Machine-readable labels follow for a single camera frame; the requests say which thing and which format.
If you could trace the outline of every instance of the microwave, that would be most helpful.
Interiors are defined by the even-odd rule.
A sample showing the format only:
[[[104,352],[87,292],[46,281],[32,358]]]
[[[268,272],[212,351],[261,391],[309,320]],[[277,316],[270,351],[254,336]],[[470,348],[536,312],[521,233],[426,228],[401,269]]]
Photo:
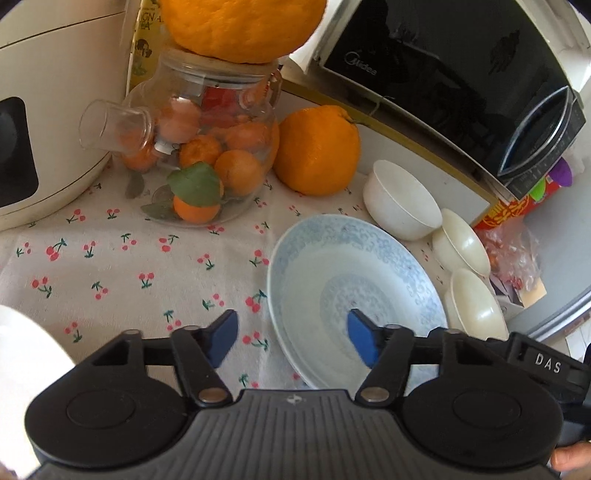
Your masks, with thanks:
[[[319,65],[468,156],[498,192],[523,199],[585,123],[515,0],[346,0],[336,18]]]

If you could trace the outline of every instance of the table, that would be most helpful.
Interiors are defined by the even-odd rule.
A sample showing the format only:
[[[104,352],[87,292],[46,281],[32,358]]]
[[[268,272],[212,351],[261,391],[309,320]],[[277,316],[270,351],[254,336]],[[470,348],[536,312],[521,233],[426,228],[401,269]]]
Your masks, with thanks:
[[[139,206],[153,192],[126,199],[127,173],[109,163],[70,205],[0,233],[0,304],[35,320],[75,362],[125,329],[162,337],[235,309],[238,341],[219,369],[232,393],[304,388],[273,331],[265,293],[269,259],[280,236],[308,216],[339,213],[372,222],[362,200],[365,178],[356,174],[344,191],[318,198],[286,188],[270,173],[244,215],[189,229],[146,219]],[[406,246],[442,295],[449,274],[428,243]],[[172,367],[149,373],[176,386]]]

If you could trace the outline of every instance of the jar lid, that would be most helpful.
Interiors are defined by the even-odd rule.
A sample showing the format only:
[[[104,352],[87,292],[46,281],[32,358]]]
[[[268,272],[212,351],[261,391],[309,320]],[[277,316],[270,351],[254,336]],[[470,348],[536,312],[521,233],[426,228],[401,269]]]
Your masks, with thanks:
[[[199,77],[219,80],[220,82],[256,83],[261,78],[270,75],[279,65],[277,60],[269,63],[231,63],[229,61],[203,57],[197,55],[180,45],[166,42],[162,53],[161,61],[168,67],[187,74],[198,75]]]

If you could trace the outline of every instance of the midea logo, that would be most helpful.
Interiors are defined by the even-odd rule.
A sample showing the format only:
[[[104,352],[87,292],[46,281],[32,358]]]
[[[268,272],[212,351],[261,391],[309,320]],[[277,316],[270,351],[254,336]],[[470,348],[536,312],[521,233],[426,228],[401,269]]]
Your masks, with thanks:
[[[355,65],[357,68],[359,68],[361,70],[365,70],[368,73],[371,73],[371,75],[376,75],[378,73],[377,70],[374,70],[367,63],[363,63],[359,59],[359,54],[356,51],[348,51],[345,54],[345,63],[348,65]]]

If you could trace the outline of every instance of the metal screw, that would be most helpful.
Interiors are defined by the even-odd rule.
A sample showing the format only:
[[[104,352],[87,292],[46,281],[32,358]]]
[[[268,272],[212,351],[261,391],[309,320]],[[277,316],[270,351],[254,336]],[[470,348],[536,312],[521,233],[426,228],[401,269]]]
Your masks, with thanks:
[[[203,403],[220,403],[226,400],[228,393],[219,387],[206,388],[199,392],[199,400]]]
[[[390,392],[382,387],[367,387],[361,391],[361,398],[369,403],[383,402],[388,397],[390,397]]]

